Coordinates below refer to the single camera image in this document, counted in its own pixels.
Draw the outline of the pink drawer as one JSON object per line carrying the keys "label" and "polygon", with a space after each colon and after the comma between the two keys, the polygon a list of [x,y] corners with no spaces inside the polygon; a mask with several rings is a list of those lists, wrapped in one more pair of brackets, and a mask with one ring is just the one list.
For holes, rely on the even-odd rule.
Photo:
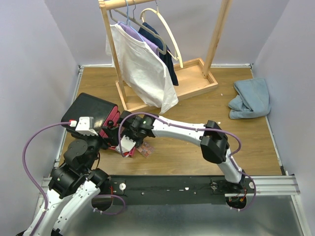
{"label": "pink drawer", "polygon": [[112,146],[109,148],[110,150],[114,150],[120,154],[122,154],[122,157],[133,157],[134,153],[135,153],[135,150],[136,148],[133,147],[132,149],[130,150],[127,150],[126,148],[122,147],[122,152],[120,150],[120,147],[119,146]]}
{"label": "pink drawer", "polygon": [[105,131],[103,131],[104,127],[115,127],[117,125],[118,119],[120,118],[120,112],[118,110],[118,106],[114,106],[111,112],[109,113],[108,117],[104,121],[104,123],[101,126],[101,130],[99,132],[99,135],[103,138],[107,138],[107,134]]}

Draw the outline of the pink palette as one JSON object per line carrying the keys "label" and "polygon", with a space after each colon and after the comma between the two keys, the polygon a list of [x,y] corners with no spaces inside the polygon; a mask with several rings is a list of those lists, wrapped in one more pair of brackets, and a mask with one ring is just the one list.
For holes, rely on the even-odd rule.
{"label": "pink palette", "polygon": [[143,142],[138,148],[138,152],[140,152],[145,158],[148,158],[153,152],[154,152],[154,147],[151,146],[147,142]]}

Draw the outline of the black organizer box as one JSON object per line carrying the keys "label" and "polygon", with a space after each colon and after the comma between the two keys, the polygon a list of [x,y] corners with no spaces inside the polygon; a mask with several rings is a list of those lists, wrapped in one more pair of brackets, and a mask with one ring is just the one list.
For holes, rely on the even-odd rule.
{"label": "black organizer box", "polygon": [[103,100],[101,98],[92,96],[87,93],[81,93],[77,96],[69,109],[62,117],[62,122],[70,121],[71,119],[78,121],[79,117],[93,117],[94,130],[101,127],[109,113],[113,109],[112,102]]}

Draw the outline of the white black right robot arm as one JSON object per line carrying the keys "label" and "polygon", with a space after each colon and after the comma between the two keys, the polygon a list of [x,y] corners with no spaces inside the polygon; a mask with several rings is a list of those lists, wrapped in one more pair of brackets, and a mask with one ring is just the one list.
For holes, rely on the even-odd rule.
{"label": "white black right robot arm", "polygon": [[118,121],[119,147],[121,148],[122,129],[131,131],[139,138],[167,137],[192,143],[201,148],[203,158],[217,164],[224,174],[227,189],[233,193],[244,187],[243,169],[233,158],[241,149],[241,140],[233,133],[222,130],[214,121],[185,123],[146,112],[124,111]]}

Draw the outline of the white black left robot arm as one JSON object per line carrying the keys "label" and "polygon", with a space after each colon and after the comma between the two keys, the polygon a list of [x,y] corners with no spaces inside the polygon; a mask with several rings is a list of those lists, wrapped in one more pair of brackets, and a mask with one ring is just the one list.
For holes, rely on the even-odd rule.
{"label": "white black left robot arm", "polygon": [[50,174],[48,190],[36,182],[26,164],[26,151],[31,142],[27,141],[22,151],[22,163],[26,174],[43,197],[40,207],[31,225],[22,236],[62,236],[71,219],[93,199],[105,200],[109,205],[120,196],[114,194],[110,176],[103,170],[93,168],[100,158],[99,151],[110,147],[99,136],[83,136],[74,140],[64,153],[64,162]]}

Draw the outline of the white t-shirt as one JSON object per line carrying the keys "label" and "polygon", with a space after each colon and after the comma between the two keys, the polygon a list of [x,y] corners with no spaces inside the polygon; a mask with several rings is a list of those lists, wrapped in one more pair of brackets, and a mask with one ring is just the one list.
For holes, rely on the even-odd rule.
{"label": "white t-shirt", "polygon": [[122,79],[145,104],[166,113],[178,103],[167,66],[146,42],[133,39],[118,24],[110,29]]}

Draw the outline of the wooden clothes rack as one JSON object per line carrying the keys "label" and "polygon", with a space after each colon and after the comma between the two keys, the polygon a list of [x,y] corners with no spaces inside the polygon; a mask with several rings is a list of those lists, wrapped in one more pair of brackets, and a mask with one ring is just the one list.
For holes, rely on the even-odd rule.
{"label": "wooden clothes rack", "polygon": [[215,88],[218,83],[210,72],[231,1],[221,3],[206,60],[183,61],[181,53],[171,53],[161,36],[145,21],[145,12],[135,23],[113,20],[112,11],[135,5],[134,0],[100,1],[107,38],[106,48],[118,75],[116,86],[125,110],[149,111],[158,108],[165,113],[180,100],[194,97]]}

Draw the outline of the navy blue garment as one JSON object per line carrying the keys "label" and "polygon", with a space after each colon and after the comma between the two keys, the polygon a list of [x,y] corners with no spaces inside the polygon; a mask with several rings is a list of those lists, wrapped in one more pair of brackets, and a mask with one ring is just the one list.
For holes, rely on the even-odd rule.
{"label": "navy blue garment", "polygon": [[[139,28],[138,33],[143,35],[144,37],[146,37],[148,40],[150,40],[154,44],[156,44],[159,49],[163,50],[163,43],[161,42],[160,39],[154,37],[151,33],[149,33],[148,31],[146,31],[143,28]],[[173,85],[174,86],[178,86],[179,83],[178,83],[177,75],[176,75],[175,70],[174,70],[174,64],[173,64],[173,61],[172,61],[172,57],[168,53],[168,51],[169,51],[168,46],[166,46],[166,48],[167,48],[167,52],[166,52],[165,55],[161,54],[160,51],[159,51],[159,58],[167,66]]]}

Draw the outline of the grey hanger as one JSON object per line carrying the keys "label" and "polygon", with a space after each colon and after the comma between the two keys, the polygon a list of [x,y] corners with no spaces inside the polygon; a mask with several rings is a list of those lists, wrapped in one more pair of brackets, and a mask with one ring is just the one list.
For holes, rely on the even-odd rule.
{"label": "grey hanger", "polygon": [[[135,14],[134,14],[134,11],[136,10],[136,3],[135,1],[133,1],[134,3],[134,9],[132,11],[132,18],[129,17],[129,14],[128,14],[128,1],[126,0],[126,7],[127,7],[127,10],[126,10],[126,14],[124,14],[123,12],[119,11],[119,10],[115,10],[115,12],[119,13],[120,15],[124,16],[126,18],[126,22],[123,22],[125,23],[126,25],[132,27],[133,29],[135,29],[137,32],[139,31],[139,28],[143,28],[145,29],[146,31],[148,31],[149,33],[151,33],[154,37],[158,38],[161,40],[161,42],[163,43],[163,50],[159,49],[158,50],[160,51],[161,54],[166,54],[167,52],[167,48],[166,48],[166,44],[165,42],[163,41],[163,39],[159,36],[158,33],[156,33],[155,31],[153,31],[151,28],[149,28],[148,26],[145,26],[144,23],[139,23],[138,21],[136,21],[135,19]],[[110,15],[110,18],[118,24],[118,20],[115,19],[112,15],[112,11],[109,10],[109,15]]]}

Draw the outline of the lavender shirt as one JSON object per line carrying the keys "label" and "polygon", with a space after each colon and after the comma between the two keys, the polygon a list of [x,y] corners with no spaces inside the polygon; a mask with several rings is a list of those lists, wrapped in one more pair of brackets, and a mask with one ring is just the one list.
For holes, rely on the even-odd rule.
{"label": "lavender shirt", "polygon": [[133,29],[132,27],[126,25],[123,22],[118,22],[118,24],[122,27],[122,29],[131,37],[133,37],[134,39],[141,41],[141,42],[146,42],[148,44],[148,46],[151,48],[151,50],[157,55],[159,56],[159,51],[158,51],[158,46],[156,44],[154,44],[153,42],[151,42],[150,40],[148,40],[146,37],[144,37],[143,35],[139,34],[135,29]]}

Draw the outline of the light blue towel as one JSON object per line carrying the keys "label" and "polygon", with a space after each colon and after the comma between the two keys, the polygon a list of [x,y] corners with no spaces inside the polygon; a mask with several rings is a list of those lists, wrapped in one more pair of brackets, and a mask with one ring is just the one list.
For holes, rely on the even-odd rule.
{"label": "light blue towel", "polygon": [[237,95],[228,103],[231,119],[258,118],[270,113],[271,105],[265,79],[236,81],[234,88]]}

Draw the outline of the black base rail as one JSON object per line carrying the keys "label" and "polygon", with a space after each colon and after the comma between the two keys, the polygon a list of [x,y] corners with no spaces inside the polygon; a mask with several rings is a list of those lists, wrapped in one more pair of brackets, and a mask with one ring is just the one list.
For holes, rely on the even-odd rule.
{"label": "black base rail", "polygon": [[113,193],[131,205],[224,205],[229,198],[251,196],[254,190],[247,177],[240,184],[224,176],[127,176],[112,175]]}

